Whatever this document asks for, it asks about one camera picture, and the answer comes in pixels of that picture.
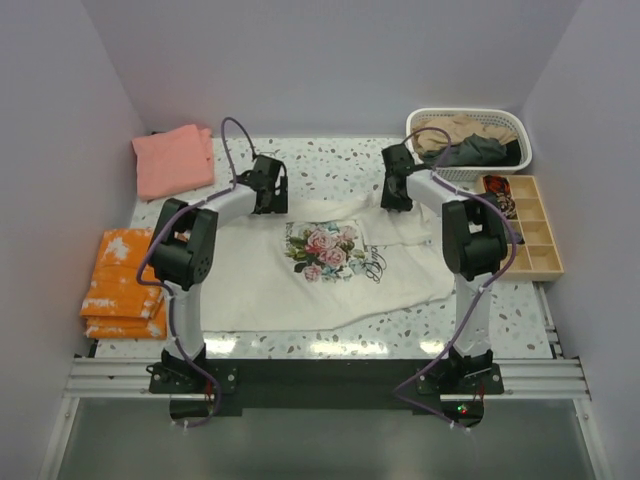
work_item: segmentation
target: folded pink towel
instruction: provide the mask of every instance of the folded pink towel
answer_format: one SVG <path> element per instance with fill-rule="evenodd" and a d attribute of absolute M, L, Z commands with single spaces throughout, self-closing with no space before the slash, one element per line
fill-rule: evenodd
<path fill-rule="evenodd" d="M 166 197 L 213 183 L 211 130 L 185 125 L 133 139 L 138 156 L 138 196 Z"/>

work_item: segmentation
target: dark gray cloth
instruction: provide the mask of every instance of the dark gray cloth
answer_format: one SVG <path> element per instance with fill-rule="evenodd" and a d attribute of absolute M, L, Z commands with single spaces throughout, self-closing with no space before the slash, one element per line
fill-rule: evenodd
<path fill-rule="evenodd" d="M 520 163 L 520 146 L 517 145 L 517 161 L 514 163 L 512 157 L 516 152 L 513 150 L 511 143 L 518 144 L 517 140 L 502 145 L 495 138 L 484 138 L 473 134 L 465 138 L 459 145 L 451 147 L 449 158 L 445 161 L 447 167 L 497 167 L 512 166 Z M 422 156 L 424 163 L 432 167 L 440 158 L 444 149 L 435 152 L 427 152 Z"/>

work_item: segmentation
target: cable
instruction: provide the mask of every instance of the cable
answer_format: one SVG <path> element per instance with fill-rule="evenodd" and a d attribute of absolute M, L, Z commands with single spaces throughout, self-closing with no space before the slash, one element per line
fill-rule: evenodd
<path fill-rule="evenodd" d="M 444 347 L 442 352 L 440 352 L 436 356 L 436 358 L 431 360 L 426 367 L 424 367 L 418 373 L 416 373 L 415 375 L 412 375 L 407 380 L 405 380 L 404 382 L 402 382 L 400 385 L 398 385 L 396 388 L 393 389 L 393 394 L 396 396 L 396 398 L 398 398 L 398 399 L 400 399 L 400 400 L 402 400 L 402 401 L 404 401 L 404 402 L 406 402 L 406 403 L 408 403 L 410 405 L 413 405 L 414 407 L 418 407 L 418 408 L 420 408 L 422 410 L 426 410 L 427 412 L 429 412 L 429 413 L 437 416 L 438 418 L 444 420 L 445 422 L 449 423 L 451 425 L 451 428 L 458 427 L 458 428 L 466 429 L 467 427 L 465 427 L 464 425 L 462 425 L 459 422 L 451 420 L 444 413 L 442 413 L 442 412 L 440 412 L 440 411 L 438 411 L 438 410 L 436 410 L 434 408 L 431 408 L 428 405 L 424 405 L 423 403 L 420 403 L 420 402 L 417 402 L 417 401 L 412 400 L 410 398 L 407 398 L 407 397 L 401 395 L 399 392 L 400 392 L 400 390 L 405 388 L 407 385 L 410 385 L 411 383 L 415 382 L 421 376 L 423 376 L 423 375 L 426 376 L 426 374 L 433 367 L 435 367 L 435 365 L 440 360 L 442 360 L 447 353 L 449 353 L 449 350 L 451 350 L 453 345 L 456 343 L 456 341 L 458 340 L 458 338 L 462 334 L 462 331 L 466 327 L 467 323 L 469 322 L 469 319 L 471 318 L 471 314 L 473 313 L 473 310 L 478 305 L 478 302 L 480 302 L 480 298 L 482 297 L 482 295 L 484 294 L 486 289 L 489 286 L 491 286 L 491 284 L 493 284 L 493 282 L 495 282 L 498 278 L 500 278 L 504 274 L 504 272 L 506 272 L 509 269 L 509 267 L 511 267 L 513 262 L 515 261 L 515 259 L 516 259 L 516 249 L 518 247 L 518 242 L 517 242 L 517 239 L 516 239 L 515 230 L 513 229 L 511 224 L 509 223 L 509 220 L 507 219 L 507 217 L 504 216 L 504 214 L 500 211 L 500 209 L 498 207 L 496 207 L 494 204 L 492 204 L 488 200 L 486 200 L 486 199 L 484 199 L 484 198 L 482 198 L 482 197 L 480 197 L 478 195 L 475 195 L 475 194 L 469 193 L 469 192 L 465 192 L 464 190 L 459 190 L 454 185 L 452 185 L 451 183 L 446 181 L 444 178 L 440 177 L 440 175 L 438 175 L 436 169 L 438 167 L 441 167 L 444 164 L 444 162 L 446 161 L 446 159 L 449 156 L 449 152 L 451 151 L 451 137 L 449 136 L 449 134 L 445 130 L 443 130 L 441 128 L 437 128 L 437 127 L 420 128 L 418 130 L 415 130 L 414 132 L 411 132 L 411 134 L 408 135 L 402 141 L 402 143 L 403 144 L 406 143 L 408 140 L 413 138 L 416 134 L 418 134 L 420 132 L 427 131 L 427 130 L 432 130 L 432 131 L 436 131 L 436 132 L 442 133 L 447 139 L 447 146 L 444 149 L 444 152 L 442 152 L 442 155 L 440 155 L 440 158 L 436 161 L 436 163 L 433 166 L 433 169 L 431 171 L 431 178 L 433 179 L 433 181 L 436 182 L 438 185 L 446 188 L 450 192 L 456 194 L 456 195 L 461 195 L 461 196 L 463 196 L 465 198 L 469 198 L 469 199 L 475 200 L 477 202 L 482 203 L 484 206 L 488 207 L 493 213 L 498 215 L 498 217 L 500 218 L 500 220 L 504 224 L 504 226 L 505 226 L 505 228 L 507 230 L 507 233 L 509 234 L 509 240 L 511 241 L 511 256 L 507 260 L 507 263 L 505 263 L 505 265 L 500 270 L 498 270 L 495 274 L 493 274 L 478 289 L 478 293 L 476 293 L 476 295 L 473 297 L 473 300 L 471 301 L 471 305 L 469 305 L 469 310 L 467 310 L 467 313 L 464 315 L 464 317 L 462 319 L 462 322 L 460 322 L 460 326 L 454 332 L 453 336 L 451 337 L 451 340 L 449 340 L 449 343 L 447 343 L 447 345 Z"/>
<path fill-rule="evenodd" d="M 227 193 L 232 192 L 236 188 L 236 185 L 238 184 L 236 168 L 235 168 L 235 165 L 233 164 L 233 159 L 231 158 L 231 152 L 229 151 L 229 146 L 227 145 L 227 137 L 225 134 L 225 126 L 226 126 L 226 123 L 229 121 L 235 123 L 238 127 L 240 127 L 240 130 L 242 130 L 242 132 L 245 134 L 245 136 L 247 137 L 247 140 L 249 141 L 249 146 L 251 147 L 251 154 L 255 158 L 256 150 L 251 140 L 251 137 L 247 133 L 247 130 L 235 118 L 225 117 L 225 119 L 222 120 L 222 123 L 220 125 L 220 137 L 222 138 L 222 146 L 224 147 L 224 151 L 227 156 L 227 160 L 229 162 L 229 168 L 231 169 L 231 176 L 232 176 L 231 187 L 226 188 L 220 192 L 214 193 L 212 195 L 209 195 L 208 197 L 194 203 L 193 205 L 189 205 L 188 207 L 183 208 L 182 210 L 178 211 L 173 217 L 171 217 L 169 221 L 167 221 L 165 226 L 162 227 L 162 229 L 156 236 L 155 240 L 149 246 L 149 249 L 147 250 L 146 255 L 144 256 L 144 258 L 142 259 L 142 262 L 140 263 L 140 266 L 138 267 L 138 271 L 136 272 L 136 280 L 140 285 L 145 285 L 150 287 L 160 287 L 167 292 L 167 297 L 169 299 L 169 304 L 167 306 L 168 319 L 169 319 L 168 321 L 169 333 L 171 334 L 171 337 L 175 341 L 176 348 L 180 352 L 180 355 L 182 355 L 182 358 L 184 359 L 184 361 L 196 372 L 202 375 L 207 381 L 211 382 L 211 384 L 214 387 L 215 403 L 209 415 L 193 423 L 189 423 L 185 421 L 184 423 L 185 428 L 193 428 L 193 427 L 198 427 L 200 425 L 204 425 L 220 411 L 220 406 L 222 401 L 222 388 L 220 387 L 220 383 L 210 373 L 208 373 L 206 370 L 200 368 L 198 365 L 195 364 L 195 362 L 189 357 L 187 352 L 185 352 L 184 348 L 182 347 L 182 344 L 180 343 L 180 339 L 176 334 L 176 329 L 174 324 L 174 311 L 173 311 L 174 310 L 173 300 L 175 296 L 174 290 L 169 285 L 166 285 L 163 282 L 158 282 L 158 281 L 150 282 L 147 280 L 143 280 L 142 274 L 144 272 L 145 267 L 149 264 L 149 260 L 155 253 L 156 248 L 158 247 L 160 242 L 162 242 L 162 240 L 166 237 L 167 233 L 169 232 L 169 230 L 171 230 L 171 227 L 173 227 L 173 225 L 178 221 L 178 219 L 180 219 L 183 215 L 187 214 L 188 212 L 204 206 L 206 203 L 210 202 L 211 200 L 214 200 L 223 195 L 226 195 Z"/>

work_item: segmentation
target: wooden organizer tray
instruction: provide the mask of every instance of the wooden organizer tray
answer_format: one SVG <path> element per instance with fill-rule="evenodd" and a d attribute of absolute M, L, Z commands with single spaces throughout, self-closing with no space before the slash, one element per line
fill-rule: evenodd
<path fill-rule="evenodd" d="M 511 226 L 523 236 L 525 242 L 524 245 L 518 245 L 516 260 L 503 278 L 534 282 L 556 280 L 564 273 L 564 269 L 535 178 L 530 175 L 502 177 L 509 181 L 511 196 L 516 204 L 518 218 L 510 220 Z M 476 190 L 485 192 L 483 177 L 478 178 Z"/>

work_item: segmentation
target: orange tie-dye fabric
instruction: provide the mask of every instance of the orange tie-dye fabric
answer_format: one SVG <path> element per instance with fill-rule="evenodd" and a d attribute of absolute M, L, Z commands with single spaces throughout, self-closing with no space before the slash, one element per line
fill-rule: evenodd
<path fill-rule="evenodd" d="M 152 231 L 108 230 L 102 237 L 89 291 L 80 315 L 87 319 L 90 338 L 155 338 L 167 335 L 166 311 L 160 287 L 136 282 Z M 147 266 L 142 278 L 155 280 Z"/>

